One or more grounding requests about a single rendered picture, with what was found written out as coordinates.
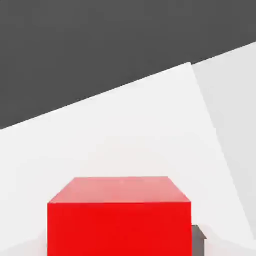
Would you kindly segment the small red cube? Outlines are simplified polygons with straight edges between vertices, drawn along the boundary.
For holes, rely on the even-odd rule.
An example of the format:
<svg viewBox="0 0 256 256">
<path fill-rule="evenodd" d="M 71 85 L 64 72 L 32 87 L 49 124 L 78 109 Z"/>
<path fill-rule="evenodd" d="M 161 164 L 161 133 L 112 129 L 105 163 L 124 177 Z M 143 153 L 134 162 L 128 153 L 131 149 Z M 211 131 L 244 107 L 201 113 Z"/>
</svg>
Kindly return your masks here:
<svg viewBox="0 0 256 256">
<path fill-rule="evenodd" d="M 168 177 L 76 177 L 47 205 L 47 256 L 192 256 L 192 203 Z"/>
</svg>

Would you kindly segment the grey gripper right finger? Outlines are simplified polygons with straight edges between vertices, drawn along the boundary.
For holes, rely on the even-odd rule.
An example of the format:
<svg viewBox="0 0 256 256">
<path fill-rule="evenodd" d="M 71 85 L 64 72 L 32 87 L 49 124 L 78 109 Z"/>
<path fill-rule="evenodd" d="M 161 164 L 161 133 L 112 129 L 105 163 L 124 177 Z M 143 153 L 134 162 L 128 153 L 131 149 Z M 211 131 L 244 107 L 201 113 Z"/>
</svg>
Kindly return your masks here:
<svg viewBox="0 0 256 256">
<path fill-rule="evenodd" d="M 250 256 L 250 249 L 221 239 L 210 226 L 192 225 L 192 256 Z"/>
</svg>

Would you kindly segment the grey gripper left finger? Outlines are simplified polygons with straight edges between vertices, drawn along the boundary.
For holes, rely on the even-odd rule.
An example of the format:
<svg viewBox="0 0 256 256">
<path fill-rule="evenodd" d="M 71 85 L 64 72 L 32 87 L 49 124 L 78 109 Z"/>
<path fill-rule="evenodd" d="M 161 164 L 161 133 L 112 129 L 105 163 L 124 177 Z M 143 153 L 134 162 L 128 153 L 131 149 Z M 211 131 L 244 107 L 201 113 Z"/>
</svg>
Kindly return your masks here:
<svg viewBox="0 0 256 256">
<path fill-rule="evenodd" d="M 47 256 L 47 237 L 42 235 L 37 239 L 13 246 L 5 250 L 3 256 Z"/>
</svg>

